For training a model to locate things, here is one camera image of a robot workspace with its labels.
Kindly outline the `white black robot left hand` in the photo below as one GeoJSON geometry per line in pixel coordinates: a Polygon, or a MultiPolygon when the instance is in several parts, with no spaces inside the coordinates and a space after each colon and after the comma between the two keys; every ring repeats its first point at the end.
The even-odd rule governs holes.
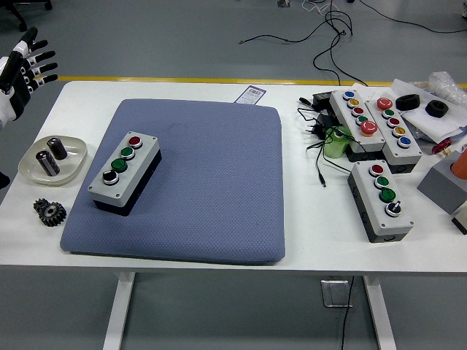
{"type": "Polygon", "coordinates": [[[57,63],[40,65],[55,52],[34,54],[48,44],[46,40],[36,42],[37,33],[35,27],[28,29],[12,52],[1,58],[1,128],[23,114],[35,90],[58,78],[57,74],[47,74],[58,67],[57,63]]]}

